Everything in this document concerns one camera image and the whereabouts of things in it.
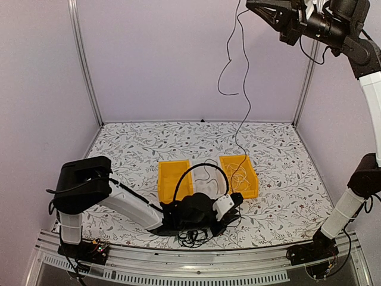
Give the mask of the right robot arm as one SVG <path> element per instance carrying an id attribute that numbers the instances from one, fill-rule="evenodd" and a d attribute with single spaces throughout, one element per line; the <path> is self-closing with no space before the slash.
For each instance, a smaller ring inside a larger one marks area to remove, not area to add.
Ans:
<path id="1" fill-rule="evenodd" d="M 375 151 L 363 155 L 332 214 L 313 236 L 308 255 L 320 260 L 366 200 L 380 192 L 380 47 L 364 31 L 369 1 L 326 1 L 317 10 L 312 1 L 247 1 L 246 8 L 294 46 L 303 36 L 344 55 L 367 105 Z"/>

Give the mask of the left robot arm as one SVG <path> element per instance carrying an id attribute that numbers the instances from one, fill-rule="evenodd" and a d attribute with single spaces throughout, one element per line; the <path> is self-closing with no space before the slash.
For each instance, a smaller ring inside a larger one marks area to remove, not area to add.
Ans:
<path id="1" fill-rule="evenodd" d="M 213 237 L 239 219 L 240 193 L 225 192 L 217 199 L 194 193 L 177 199 L 182 181 L 199 165 L 187 167 L 176 182 L 168 203 L 156 206 L 131 188 L 111 177 L 111 161 L 105 156 L 66 163 L 61 168 L 49 211 L 56 210 L 61 238 L 75 258 L 84 258 L 89 250 L 82 241 L 82 213 L 94 205 L 108 207 L 161 237 L 180 237 L 182 233 L 204 231 Z"/>

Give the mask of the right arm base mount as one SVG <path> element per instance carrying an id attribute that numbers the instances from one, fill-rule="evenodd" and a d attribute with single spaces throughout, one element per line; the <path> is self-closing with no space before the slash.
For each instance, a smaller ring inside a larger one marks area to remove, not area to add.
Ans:
<path id="1" fill-rule="evenodd" d="M 325 279 L 336 265 L 338 254 L 336 240 L 326 237 L 321 228 L 318 228 L 312 242 L 288 247 L 286 258 L 292 266 L 324 260 L 322 263 L 308 266 L 307 274 L 314 279 Z"/>

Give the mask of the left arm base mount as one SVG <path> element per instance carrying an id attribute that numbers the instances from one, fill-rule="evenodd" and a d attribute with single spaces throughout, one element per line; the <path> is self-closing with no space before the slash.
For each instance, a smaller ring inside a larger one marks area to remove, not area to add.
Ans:
<path id="1" fill-rule="evenodd" d="M 110 243 L 99 238 L 92 241 L 81 240 L 78 245 L 60 242 L 58 254 L 75 261 L 105 265 L 110 251 Z"/>

